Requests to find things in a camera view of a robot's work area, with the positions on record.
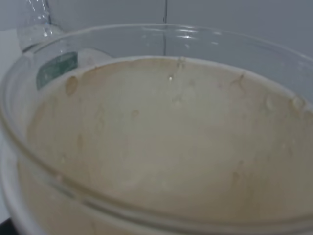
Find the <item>blue sleeve glass cup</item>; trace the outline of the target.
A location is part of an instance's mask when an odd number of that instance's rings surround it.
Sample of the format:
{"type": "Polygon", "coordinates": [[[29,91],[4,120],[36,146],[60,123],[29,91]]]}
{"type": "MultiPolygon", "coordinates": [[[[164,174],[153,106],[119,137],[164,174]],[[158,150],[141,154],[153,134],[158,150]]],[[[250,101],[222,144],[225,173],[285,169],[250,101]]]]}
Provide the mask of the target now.
{"type": "Polygon", "coordinates": [[[23,235],[310,235],[313,60],[203,27],[99,26],[0,84],[23,235]]]}

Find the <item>clear green label bottle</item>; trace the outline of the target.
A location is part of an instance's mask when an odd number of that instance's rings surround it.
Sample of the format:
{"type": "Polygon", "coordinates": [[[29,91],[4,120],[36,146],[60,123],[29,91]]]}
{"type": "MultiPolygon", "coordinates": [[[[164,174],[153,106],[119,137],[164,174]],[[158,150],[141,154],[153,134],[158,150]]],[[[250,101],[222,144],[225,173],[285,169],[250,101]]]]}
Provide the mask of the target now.
{"type": "MultiPolygon", "coordinates": [[[[51,11],[46,0],[18,1],[17,37],[22,52],[52,40],[63,32],[52,23],[51,11]]],[[[36,75],[36,86],[40,89],[55,78],[78,67],[78,53],[62,52],[62,55],[46,62],[36,75]]]]}

